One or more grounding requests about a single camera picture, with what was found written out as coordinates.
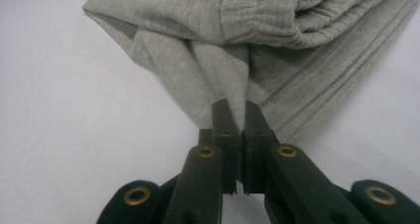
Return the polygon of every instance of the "cloth fold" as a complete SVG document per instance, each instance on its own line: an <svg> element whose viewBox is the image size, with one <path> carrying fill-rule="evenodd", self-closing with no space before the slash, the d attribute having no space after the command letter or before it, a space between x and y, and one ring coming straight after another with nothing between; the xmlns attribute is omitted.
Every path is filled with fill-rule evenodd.
<svg viewBox="0 0 420 224"><path fill-rule="evenodd" d="M245 100L302 144L357 84L419 0L88 0L83 9L158 73L200 127Z"/></svg>

